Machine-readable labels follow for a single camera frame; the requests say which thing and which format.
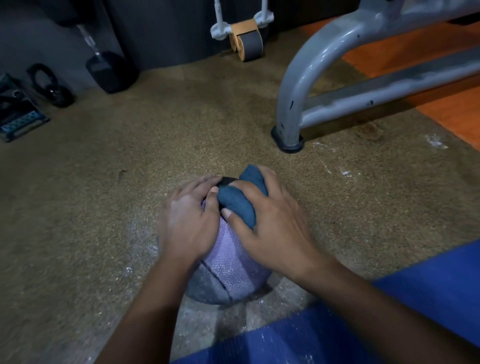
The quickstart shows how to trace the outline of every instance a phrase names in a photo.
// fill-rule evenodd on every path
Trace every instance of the orange floor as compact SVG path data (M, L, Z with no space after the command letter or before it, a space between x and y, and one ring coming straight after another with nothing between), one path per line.
M313 35L331 20L301 27ZM480 45L480 22L467 26L435 24L367 44L344 59L369 77L376 77L456 51ZM480 150L480 74L408 97L423 114Z

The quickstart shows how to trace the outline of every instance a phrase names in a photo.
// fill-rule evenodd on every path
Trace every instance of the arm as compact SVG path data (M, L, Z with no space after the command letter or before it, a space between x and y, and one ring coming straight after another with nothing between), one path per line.
M191 269L211 250L218 234L218 188L214 186L219 180L210 175L201 177L179 187L168 199L159 219L159 230L165 236L162 254L96 364L169 362Z
M479 363L479 349L386 296L330 254L314 247L305 215L274 172L259 166L268 189L235 181L250 200L257 225L250 230L229 210L222 215L249 254L325 301L389 363Z

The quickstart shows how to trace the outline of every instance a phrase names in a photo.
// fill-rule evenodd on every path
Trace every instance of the left hand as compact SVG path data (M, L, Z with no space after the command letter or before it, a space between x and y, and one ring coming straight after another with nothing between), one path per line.
M221 179L207 174L181 185L166 200L158 221L162 257L192 266L210 252L220 224L215 185Z

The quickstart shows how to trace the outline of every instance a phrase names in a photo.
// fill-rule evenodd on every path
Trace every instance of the speckled floor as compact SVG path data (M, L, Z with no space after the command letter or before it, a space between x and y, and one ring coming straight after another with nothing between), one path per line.
M225 53L144 72L121 94L91 90L0 145L3 363L93 362L156 258L162 198L205 171L272 167L318 244L368 278L480 237L480 153L404 102L307 130L299 154L276 149L276 94L304 39L281 34L251 63ZM360 78L338 61L314 91ZM312 300L278 276L226 309L185 299L172 358Z

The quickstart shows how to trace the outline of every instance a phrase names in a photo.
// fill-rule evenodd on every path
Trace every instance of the blue yoga mat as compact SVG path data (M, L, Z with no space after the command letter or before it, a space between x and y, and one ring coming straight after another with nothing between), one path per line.
M480 240L374 282L386 294L480 346ZM322 303L175 361L380 363Z

